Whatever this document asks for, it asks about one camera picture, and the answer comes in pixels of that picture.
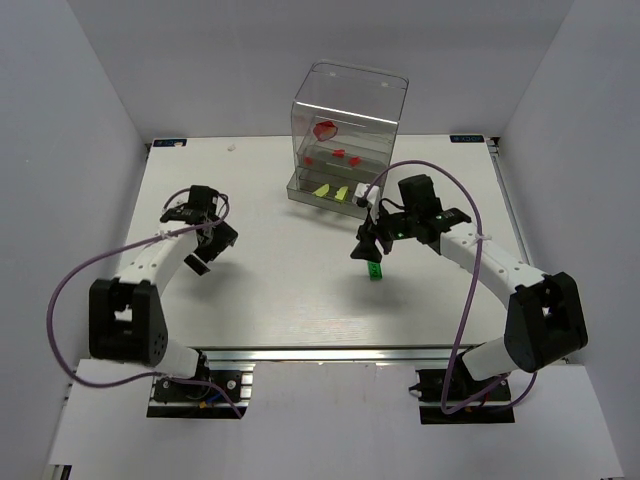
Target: white wall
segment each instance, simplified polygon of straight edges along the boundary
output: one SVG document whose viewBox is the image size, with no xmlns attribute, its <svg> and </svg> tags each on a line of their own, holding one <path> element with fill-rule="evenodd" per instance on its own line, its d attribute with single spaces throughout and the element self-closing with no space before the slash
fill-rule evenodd
<svg viewBox="0 0 640 480">
<path fill-rule="evenodd" d="M 580 286 L 581 359 L 628 478 L 640 478 L 639 90 L 640 3 L 576 0 L 502 139 L 534 262 Z"/>
<path fill-rule="evenodd" d="M 401 133 L 502 133 L 572 0 L 69 0 L 145 140 L 286 135 L 311 64 L 411 80 Z"/>
<path fill-rule="evenodd" d="M 121 244 L 144 168 L 142 141 L 64 0 L 0 4 L 2 478 L 39 479 L 67 380 L 45 310 L 81 260 Z M 64 293 L 56 330 L 86 350 L 86 298 L 103 265 Z"/>
</svg>

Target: transparent container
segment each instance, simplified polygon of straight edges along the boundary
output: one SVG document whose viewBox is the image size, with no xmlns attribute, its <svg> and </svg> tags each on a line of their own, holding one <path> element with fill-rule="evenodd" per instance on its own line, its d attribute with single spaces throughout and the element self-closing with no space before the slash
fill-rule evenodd
<svg viewBox="0 0 640 480">
<path fill-rule="evenodd" d="M 408 86 L 406 77 L 383 70 L 315 63 L 291 109 L 289 199 L 364 218 L 353 193 L 391 163 Z"/>
</svg>

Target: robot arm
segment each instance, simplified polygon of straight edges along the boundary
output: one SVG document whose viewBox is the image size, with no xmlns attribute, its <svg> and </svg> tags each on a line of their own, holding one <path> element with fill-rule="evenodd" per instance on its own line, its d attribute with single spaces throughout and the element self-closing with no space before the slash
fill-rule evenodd
<svg viewBox="0 0 640 480">
<path fill-rule="evenodd" d="M 211 223 L 218 192 L 192 186 L 187 203 L 164 212 L 158 235 L 138 257 L 110 280 L 96 280 L 89 291 L 89 350 L 94 358 L 140 363 L 180 378 L 193 378 L 199 353 L 169 338 L 160 296 L 184 261 L 198 275 L 209 271 L 238 234 L 225 222 L 216 227 L 167 236 L 189 225 Z"/>
<path fill-rule="evenodd" d="M 376 242 L 388 254 L 395 240 L 416 238 L 473 273 L 478 235 L 471 219 L 457 208 L 443 210 L 426 175 L 398 186 L 404 203 L 398 213 L 390 214 L 376 195 L 360 195 L 359 205 L 378 207 L 358 229 L 351 258 L 380 263 Z M 458 355 L 456 367 L 473 380 L 516 369 L 533 373 L 587 344 L 578 288 L 566 273 L 548 275 L 483 238 L 478 279 L 507 308 L 507 322 L 504 336 Z"/>
</svg>

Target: white tabletop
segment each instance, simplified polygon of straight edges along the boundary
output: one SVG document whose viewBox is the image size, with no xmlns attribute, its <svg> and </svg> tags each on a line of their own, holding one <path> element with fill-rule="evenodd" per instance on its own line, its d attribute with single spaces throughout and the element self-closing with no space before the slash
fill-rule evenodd
<svg viewBox="0 0 640 480">
<path fill-rule="evenodd" d="M 401 136 L 393 161 L 405 159 L 437 163 L 459 178 L 486 233 L 518 255 L 485 144 Z M 227 221 L 239 233 L 210 273 L 198 277 L 183 266 L 169 283 L 162 303 L 170 335 L 199 347 L 450 345 L 469 274 L 407 240 L 384 258 L 383 280 L 370 281 L 366 263 L 349 258 L 360 221 L 288 200 L 292 173 L 289 137 L 189 139 L 151 149 L 128 242 L 154 234 L 164 201 L 192 184 L 229 195 Z M 398 180 L 419 173 L 433 177 L 444 208 L 471 212 L 448 179 L 424 167 L 393 170 L 385 196 L 399 200 Z M 135 255 L 124 255 L 123 264 Z M 479 288 L 464 342 L 502 335 L 505 318 L 500 302 Z"/>
<path fill-rule="evenodd" d="M 83 360 L 112 381 L 134 365 Z M 263 363 L 245 418 L 146 418 L 151 379 L 75 384 L 50 463 L 72 480 L 584 480 L 622 475 L 581 366 L 543 369 L 504 425 L 420 425 L 412 365 Z M 509 379 L 518 395 L 529 375 Z"/>
</svg>

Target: green object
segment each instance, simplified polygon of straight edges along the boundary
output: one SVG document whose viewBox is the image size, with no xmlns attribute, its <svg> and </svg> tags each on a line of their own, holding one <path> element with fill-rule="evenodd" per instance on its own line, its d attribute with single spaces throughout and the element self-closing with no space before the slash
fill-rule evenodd
<svg viewBox="0 0 640 480">
<path fill-rule="evenodd" d="M 382 280 L 382 267 L 379 263 L 367 262 L 370 280 Z"/>
<path fill-rule="evenodd" d="M 327 193 L 329 193 L 329 184 L 325 183 L 323 186 L 321 186 L 319 189 L 317 189 L 315 192 L 313 192 L 313 194 L 316 197 L 324 197 Z"/>
<path fill-rule="evenodd" d="M 336 200 L 339 202 L 344 202 L 347 198 L 347 192 L 349 191 L 349 187 L 340 187 L 338 193 L 336 193 Z"/>
</svg>

